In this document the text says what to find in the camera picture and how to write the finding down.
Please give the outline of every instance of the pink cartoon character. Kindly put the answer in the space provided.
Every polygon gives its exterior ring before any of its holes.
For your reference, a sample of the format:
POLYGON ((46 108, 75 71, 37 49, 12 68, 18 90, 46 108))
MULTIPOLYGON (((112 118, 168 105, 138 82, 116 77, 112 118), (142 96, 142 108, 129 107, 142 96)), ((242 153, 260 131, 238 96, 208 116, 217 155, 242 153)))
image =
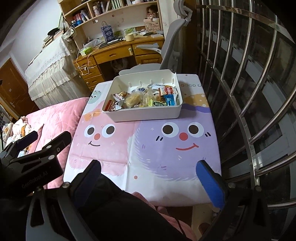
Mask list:
POLYGON ((137 122, 113 122, 102 112, 101 102, 92 113, 83 115, 73 138, 69 164, 74 169, 84 169, 96 159, 102 172, 112 176, 122 175, 128 164, 131 138, 137 122))

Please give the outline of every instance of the white plastic bin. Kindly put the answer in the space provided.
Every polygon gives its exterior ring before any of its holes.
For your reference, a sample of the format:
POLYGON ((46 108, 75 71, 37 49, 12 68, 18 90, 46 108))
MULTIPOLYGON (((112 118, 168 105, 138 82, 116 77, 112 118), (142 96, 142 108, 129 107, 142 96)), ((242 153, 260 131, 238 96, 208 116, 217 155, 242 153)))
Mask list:
POLYGON ((177 74, 172 73, 168 69, 125 74, 115 77, 105 99, 103 110, 105 110, 109 100, 113 100, 112 94, 120 93, 122 91, 131 92, 138 86, 145 86, 151 83, 176 87, 179 96, 177 105, 130 108, 112 112, 103 111, 103 113, 106 113, 114 122, 178 118, 183 103, 181 90, 177 74))

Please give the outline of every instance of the gray chair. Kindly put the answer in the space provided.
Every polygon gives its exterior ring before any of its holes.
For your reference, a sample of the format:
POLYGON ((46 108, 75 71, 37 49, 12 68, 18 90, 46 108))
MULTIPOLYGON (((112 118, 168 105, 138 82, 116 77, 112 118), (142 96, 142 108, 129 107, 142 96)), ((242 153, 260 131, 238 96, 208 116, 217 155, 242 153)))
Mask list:
POLYGON ((176 0, 174 2, 174 10, 181 19, 177 19, 170 24, 168 34, 163 43, 162 49, 158 49, 158 44, 153 45, 137 45, 137 48, 153 50, 161 54, 161 64, 140 64, 131 69, 124 69, 119 72, 119 75, 138 73, 151 70, 170 69, 175 72, 178 65, 179 52, 173 50, 176 37, 183 26, 187 26, 191 20, 192 10, 184 6, 184 0, 176 0))

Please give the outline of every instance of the chair seat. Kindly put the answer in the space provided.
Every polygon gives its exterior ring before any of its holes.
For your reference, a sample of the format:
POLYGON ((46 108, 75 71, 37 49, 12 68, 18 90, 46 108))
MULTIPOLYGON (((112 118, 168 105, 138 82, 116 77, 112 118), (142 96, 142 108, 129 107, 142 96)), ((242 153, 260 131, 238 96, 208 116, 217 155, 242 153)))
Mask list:
POLYGON ((159 69, 160 69, 160 64, 140 64, 140 65, 132 67, 131 69, 121 70, 119 72, 119 75, 152 71, 152 70, 159 70, 159 69))

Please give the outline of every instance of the red nose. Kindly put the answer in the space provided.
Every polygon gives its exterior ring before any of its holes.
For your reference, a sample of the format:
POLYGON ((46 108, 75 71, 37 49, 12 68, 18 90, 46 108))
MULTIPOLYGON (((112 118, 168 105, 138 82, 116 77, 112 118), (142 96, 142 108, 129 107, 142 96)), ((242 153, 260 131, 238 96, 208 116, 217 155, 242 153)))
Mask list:
POLYGON ((94 135, 94 139, 97 141, 98 139, 100 139, 101 135, 99 133, 94 135))
POLYGON ((180 133, 179 138, 182 141, 186 141, 188 139, 188 135, 185 132, 182 132, 180 133))

